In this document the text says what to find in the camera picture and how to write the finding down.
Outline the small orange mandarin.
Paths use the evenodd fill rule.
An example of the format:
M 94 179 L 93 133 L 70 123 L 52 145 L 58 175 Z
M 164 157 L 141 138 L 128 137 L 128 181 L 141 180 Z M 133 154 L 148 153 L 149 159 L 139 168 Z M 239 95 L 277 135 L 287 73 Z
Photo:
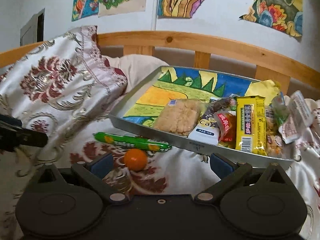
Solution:
M 146 167 L 148 157 L 143 150 L 133 148 L 125 153 L 123 162 L 129 170 L 141 171 Z

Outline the yellow biscuit bar pack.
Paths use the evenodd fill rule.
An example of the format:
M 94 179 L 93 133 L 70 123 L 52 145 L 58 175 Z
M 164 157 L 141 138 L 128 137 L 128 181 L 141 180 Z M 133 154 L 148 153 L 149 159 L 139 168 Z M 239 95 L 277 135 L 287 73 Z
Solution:
M 265 98 L 245 96 L 236 100 L 235 149 L 266 156 Z

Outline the blue milk powder sachet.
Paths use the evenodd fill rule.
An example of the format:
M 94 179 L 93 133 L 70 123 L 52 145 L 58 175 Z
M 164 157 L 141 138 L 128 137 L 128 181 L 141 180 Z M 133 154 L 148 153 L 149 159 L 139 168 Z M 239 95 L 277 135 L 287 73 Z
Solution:
M 220 129 L 214 119 L 213 112 L 206 110 L 195 128 L 188 135 L 188 138 L 211 145 L 217 145 L 219 142 L 219 135 Z

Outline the orange red snack packet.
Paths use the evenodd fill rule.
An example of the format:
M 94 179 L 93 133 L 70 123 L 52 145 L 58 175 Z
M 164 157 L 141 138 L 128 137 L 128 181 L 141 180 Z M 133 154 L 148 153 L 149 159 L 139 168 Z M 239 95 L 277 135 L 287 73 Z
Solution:
M 220 130 L 219 142 L 226 147 L 235 148 L 236 116 L 234 111 L 219 111 L 214 113 L 214 119 Z

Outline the mixed nuts snack bag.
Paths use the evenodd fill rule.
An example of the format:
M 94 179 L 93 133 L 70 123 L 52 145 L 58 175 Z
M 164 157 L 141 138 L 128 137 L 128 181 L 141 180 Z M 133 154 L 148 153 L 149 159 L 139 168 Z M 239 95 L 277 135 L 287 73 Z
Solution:
M 274 112 L 270 106 L 265 107 L 266 120 L 266 154 L 269 157 L 283 157 L 283 140 L 278 131 Z

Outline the green sausage stick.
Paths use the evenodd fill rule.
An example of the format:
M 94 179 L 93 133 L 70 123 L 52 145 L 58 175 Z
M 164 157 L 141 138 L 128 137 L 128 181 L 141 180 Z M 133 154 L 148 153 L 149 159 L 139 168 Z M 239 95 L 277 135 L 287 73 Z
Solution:
M 115 135 L 104 132 L 95 133 L 93 136 L 95 140 L 99 142 L 126 148 L 137 148 L 144 151 L 167 152 L 168 150 L 172 149 L 172 146 L 167 142 L 146 139 L 142 137 Z

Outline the dark dried meat snack pack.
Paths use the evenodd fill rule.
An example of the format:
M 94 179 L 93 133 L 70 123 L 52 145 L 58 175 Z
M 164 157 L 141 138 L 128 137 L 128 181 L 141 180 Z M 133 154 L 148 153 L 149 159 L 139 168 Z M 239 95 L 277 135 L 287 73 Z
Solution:
M 205 115 L 213 116 L 214 113 L 221 111 L 236 111 L 236 98 L 228 97 L 210 102 Z

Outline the rice cracker snack pack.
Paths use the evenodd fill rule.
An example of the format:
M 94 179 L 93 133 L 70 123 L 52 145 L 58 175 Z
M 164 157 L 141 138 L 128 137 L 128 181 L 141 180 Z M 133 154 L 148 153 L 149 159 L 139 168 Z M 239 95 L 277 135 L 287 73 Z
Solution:
M 197 125 L 206 103 L 199 99 L 170 100 L 153 124 L 162 132 L 188 136 Z

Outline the white green pickle packet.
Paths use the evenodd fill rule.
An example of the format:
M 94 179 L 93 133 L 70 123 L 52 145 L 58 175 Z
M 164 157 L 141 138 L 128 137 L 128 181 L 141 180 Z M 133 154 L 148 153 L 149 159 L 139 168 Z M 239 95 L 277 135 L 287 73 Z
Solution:
M 286 104 L 282 93 L 271 101 L 274 118 L 282 140 L 290 144 L 299 139 L 313 123 L 313 115 L 300 90 L 295 91 Z

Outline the grey metal tray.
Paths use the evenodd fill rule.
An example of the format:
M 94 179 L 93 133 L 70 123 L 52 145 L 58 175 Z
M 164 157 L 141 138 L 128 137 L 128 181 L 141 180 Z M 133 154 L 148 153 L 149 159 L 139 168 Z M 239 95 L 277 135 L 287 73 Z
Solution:
M 266 168 L 271 163 L 278 163 L 283 169 L 288 169 L 295 160 L 292 158 L 274 158 L 253 153 L 238 151 L 218 145 L 211 145 L 197 140 L 191 140 L 188 137 L 162 132 L 151 127 L 143 126 L 124 118 L 124 114 L 135 104 L 135 102 L 157 81 L 161 74 L 161 67 L 158 67 L 129 93 L 127 93 L 110 111 L 109 118 L 112 125 L 126 132 L 135 135 L 141 135 L 149 139 L 155 139 L 168 142 L 170 145 L 189 150 L 191 152 L 210 156 L 218 153 L 230 161 L 237 163 L 249 163 L 256 168 Z

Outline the dinosaur drawing tray liner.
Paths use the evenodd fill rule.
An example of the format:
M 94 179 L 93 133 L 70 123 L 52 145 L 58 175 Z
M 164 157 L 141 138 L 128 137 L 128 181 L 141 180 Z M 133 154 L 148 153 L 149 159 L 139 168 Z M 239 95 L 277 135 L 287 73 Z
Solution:
M 163 108 L 175 99 L 199 99 L 205 103 L 230 96 L 262 96 L 265 105 L 280 94 L 272 80 L 254 81 L 232 74 L 183 67 L 161 67 L 156 77 L 132 96 L 123 119 L 151 127 Z

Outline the cream pillow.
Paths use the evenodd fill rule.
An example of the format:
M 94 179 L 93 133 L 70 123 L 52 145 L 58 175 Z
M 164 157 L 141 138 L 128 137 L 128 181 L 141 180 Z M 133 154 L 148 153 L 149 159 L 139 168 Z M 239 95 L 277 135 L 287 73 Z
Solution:
M 130 92 L 158 67 L 169 66 L 166 62 L 148 55 L 130 54 L 122 57 L 103 55 L 102 57 L 105 66 L 113 67 L 116 72 L 126 77 L 127 83 L 123 95 Z

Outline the wooden bed headboard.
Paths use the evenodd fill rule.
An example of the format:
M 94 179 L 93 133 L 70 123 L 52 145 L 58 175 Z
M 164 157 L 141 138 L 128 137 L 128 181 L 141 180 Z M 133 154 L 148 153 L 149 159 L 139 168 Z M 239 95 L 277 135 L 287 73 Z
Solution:
M 125 31 L 96 35 L 100 47 L 122 46 L 125 55 L 154 55 L 156 47 L 194 51 L 194 68 L 208 69 L 212 54 L 256 65 L 256 79 L 275 79 L 287 93 L 296 79 L 319 89 L 319 72 L 273 51 L 226 38 L 176 31 Z

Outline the bird and flowers drawing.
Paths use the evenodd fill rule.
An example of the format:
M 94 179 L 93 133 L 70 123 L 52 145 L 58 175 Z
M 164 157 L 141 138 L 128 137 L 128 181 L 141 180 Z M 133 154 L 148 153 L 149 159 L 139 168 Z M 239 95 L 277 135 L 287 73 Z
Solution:
M 248 13 L 239 18 L 300 38 L 303 35 L 303 0 L 253 0 Z

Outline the white wall pipe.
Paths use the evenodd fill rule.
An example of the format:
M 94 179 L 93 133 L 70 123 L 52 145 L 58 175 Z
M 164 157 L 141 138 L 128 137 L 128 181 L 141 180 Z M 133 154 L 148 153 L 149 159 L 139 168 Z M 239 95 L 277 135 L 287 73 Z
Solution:
M 157 10 L 158 10 L 158 0 L 153 0 L 152 4 L 152 18 L 151 18 L 151 30 L 156 30 L 157 24 Z

